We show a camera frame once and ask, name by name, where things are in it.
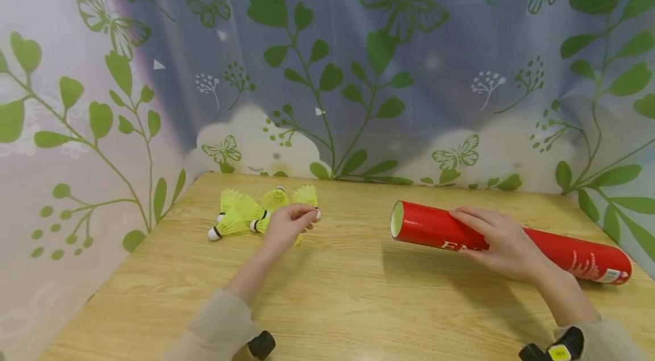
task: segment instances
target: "beige sleeve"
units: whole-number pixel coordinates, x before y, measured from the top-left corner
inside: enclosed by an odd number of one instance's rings
[[[219,289],[191,321],[165,361],[230,361],[239,348],[257,337],[250,308]]]
[[[594,324],[575,326],[582,331],[584,348],[581,361],[648,361],[628,332],[616,321],[603,318]],[[555,339],[560,339],[569,327],[557,328]]]

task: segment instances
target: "wood grain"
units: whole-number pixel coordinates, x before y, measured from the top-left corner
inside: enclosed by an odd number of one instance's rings
[[[451,252],[394,242],[398,199],[480,206],[524,226],[612,241],[567,198],[492,190],[311,181],[323,216],[276,267],[254,308],[277,341],[273,361],[514,360],[555,327],[527,284]],[[207,241],[224,188],[259,198],[308,180],[207,173],[43,352],[43,360],[159,360],[216,288],[258,247],[254,234]],[[638,266],[620,287],[583,283],[604,315],[655,358],[655,283]]]

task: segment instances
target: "red tube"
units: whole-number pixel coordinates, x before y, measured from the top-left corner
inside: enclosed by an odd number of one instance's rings
[[[565,271],[596,283],[624,284],[632,262],[620,249],[524,228],[539,249]],[[487,250],[484,236],[453,219],[447,210],[397,201],[391,214],[393,240],[444,250]]]

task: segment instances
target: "shuttlecock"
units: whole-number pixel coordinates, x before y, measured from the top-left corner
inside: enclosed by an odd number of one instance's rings
[[[243,193],[234,189],[224,189],[221,192],[221,213],[219,213],[216,222],[219,223],[223,216],[233,207],[237,205],[239,199],[243,196]]]
[[[289,197],[283,187],[277,186],[265,193],[262,197],[262,207],[268,211],[275,211],[277,208],[289,205]]]
[[[238,209],[232,207],[221,218],[221,221],[216,223],[216,226],[209,229],[207,237],[214,241],[223,239],[227,235],[234,235],[234,233],[247,232],[247,229],[247,222],[242,218]]]
[[[318,212],[316,213],[316,222],[321,219],[321,211],[318,208],[318,195],[316,194],[316,186],[304,185],[296,189],[291,196],[293,203],[303,203],[305,205],[314,206]]]
[[[263,229],[260,228],[260,223],[266,218],[269,220],[271,219],[271,212],[263,209],[255,199],[247,194],[244,194],[244,196],[239,199],[237,203],[237,211],[244,222],[248,224],[250,230],[256,233],[264,233]]]

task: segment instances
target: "curtain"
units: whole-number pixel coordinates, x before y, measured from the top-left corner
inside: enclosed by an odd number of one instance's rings
[[[206,171],[559,193],[655,276],[654,5],[0,0],[0,360]]]

